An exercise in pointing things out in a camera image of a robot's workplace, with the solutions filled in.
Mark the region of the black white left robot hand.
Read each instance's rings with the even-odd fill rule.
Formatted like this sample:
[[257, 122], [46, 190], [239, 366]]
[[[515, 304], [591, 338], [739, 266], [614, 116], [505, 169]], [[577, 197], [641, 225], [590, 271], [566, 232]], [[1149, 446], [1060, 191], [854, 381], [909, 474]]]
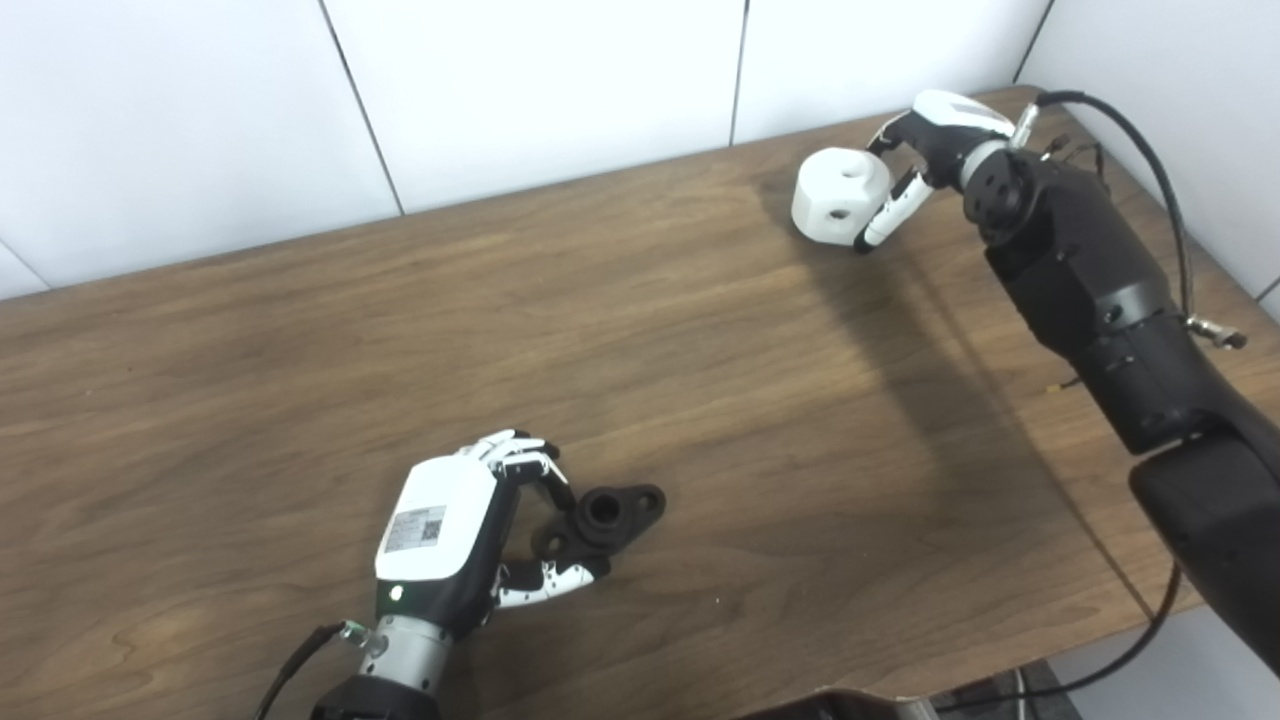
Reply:
[[576, 505], [559, 450], [525, 430], [484, 436], [411, 468], [374, 561], [375, 616], [430, 623], [461, 642], [498, 609], [541, 603], [607, 577], [611, 560], [506, 561], [521, 493]]

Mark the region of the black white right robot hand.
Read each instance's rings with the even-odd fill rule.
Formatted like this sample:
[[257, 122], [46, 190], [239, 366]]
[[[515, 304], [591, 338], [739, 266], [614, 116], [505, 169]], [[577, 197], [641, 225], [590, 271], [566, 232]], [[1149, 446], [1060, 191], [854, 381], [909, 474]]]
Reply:
[[872, 156], [882, 158], [905, 143], [920, 161], [899, 178], [854, 240], [854, 251], [873, 252], [936, 190], [964, 191], [977, 167], [1007, 147], [1014, 132], [1009, 118], [977, 100], [936, 88], [919, 92], [911, 106], [883, 123], [865, 146]]

